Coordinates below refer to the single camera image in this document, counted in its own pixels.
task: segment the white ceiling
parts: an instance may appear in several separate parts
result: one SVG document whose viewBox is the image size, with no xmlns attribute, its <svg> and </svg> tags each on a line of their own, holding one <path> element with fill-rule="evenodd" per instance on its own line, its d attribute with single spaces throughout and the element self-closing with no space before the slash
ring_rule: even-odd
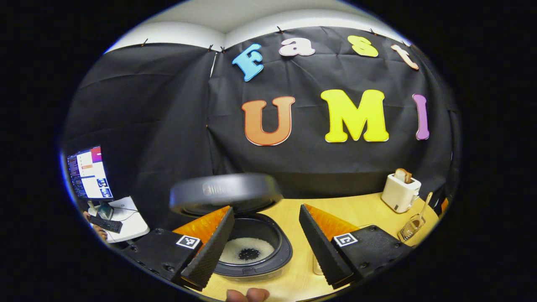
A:
<svg viewBox="0 0 537 302">
<path fill-rule="evenodd" d="M 338 0 L 189 0 L 149 18 L 142 24 L 185 22 L 206 26 L 225 34 L 265 16 L 303 9 L 343 11 L 374 19 L 363 10 Z"/>
</svg>

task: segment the hand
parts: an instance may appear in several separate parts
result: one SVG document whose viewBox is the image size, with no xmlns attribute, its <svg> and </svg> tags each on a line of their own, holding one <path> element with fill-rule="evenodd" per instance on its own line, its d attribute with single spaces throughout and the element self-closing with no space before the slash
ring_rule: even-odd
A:
<svg viewBox="0 0 537 302">
<path fill-rule="evenodd" d="M 236 290 L 228 290 L 226 294 L 225 302 L 264 302 L 266 301 L 270 293 L 265 289 L 249 288 L 246 292 L 246 296 Z"/>
<path fill-rule="evenodd" d="M 88 222 L 90 222 L 90 214 L 86 211 L 84 211 L 84 217 L 86 218 L 86 220 Z M 95 232 L 97 232 L 97 234 L 103 239 L 106 241 L 106 239 L 108 238 L 108 234 L 106 234 L 106 231 L 101 228 L 100 226 L 97 226 L 97 225 L 93 225 L 93 229 L 95 230 Z"/>
</svg>

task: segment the spoon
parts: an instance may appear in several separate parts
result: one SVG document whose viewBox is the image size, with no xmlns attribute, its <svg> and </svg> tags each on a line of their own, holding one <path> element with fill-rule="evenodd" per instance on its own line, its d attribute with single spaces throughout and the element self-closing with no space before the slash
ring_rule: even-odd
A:
<svg viewBox="0 0 537 302">
<path fill-rule="evenodd" d="M 431 197 L 433 196 L 433 192 L 429 192 L 429 195 L 427 195 L 427 200 L 425 201 L 425 205 L 423 206 L 423 210 L 422 212 L 419 214 L 419 217 L 418 217 L 418 223 L 421 224 L 422 223 L 422 216 L 423 216 L 423 213 L 425 212 L 425 208 L 427 207 L 427 205 L 429 204 L 429 202 L 431 201 Z"/>
</svg>

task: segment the letter f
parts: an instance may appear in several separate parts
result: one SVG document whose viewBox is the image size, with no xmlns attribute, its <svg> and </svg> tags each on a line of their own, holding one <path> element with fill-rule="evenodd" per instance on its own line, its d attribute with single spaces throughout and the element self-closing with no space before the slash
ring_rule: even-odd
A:
<svg viewBox="0 0 537 302">
<path fill-rule="evenodd" d="M 252 44 L 245 51 L 241 52 L 241 54 L 234 58 L 231 62 L 232 64 L 237 64 L 241 68 L 242 72 L 244 73 L 245 82 L 248 82 L 253 77 L 255 77 L 255 75 L 257 75 L 261 70 L 263 70 L 262 64 L 254 64 L 254 61 L 261 62 L 261 60 L 263 59 L 261 54 L 255 51 L 260 48 L 261 45 L 257 43 Z"/>
</svg>

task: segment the rice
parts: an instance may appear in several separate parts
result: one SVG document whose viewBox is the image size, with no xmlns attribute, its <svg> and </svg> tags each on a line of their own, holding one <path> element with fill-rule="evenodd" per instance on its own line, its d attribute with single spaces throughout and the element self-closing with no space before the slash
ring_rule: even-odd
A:
<svg viewBox="0 0 537 302">
<path fill-rule="evenodd" d="M 224 246 L 220 261 L 231 264 L 247 264 L 267 258 L 274 248 L 265 240 L 257 238 L 237 238 Z"/>
</svg>

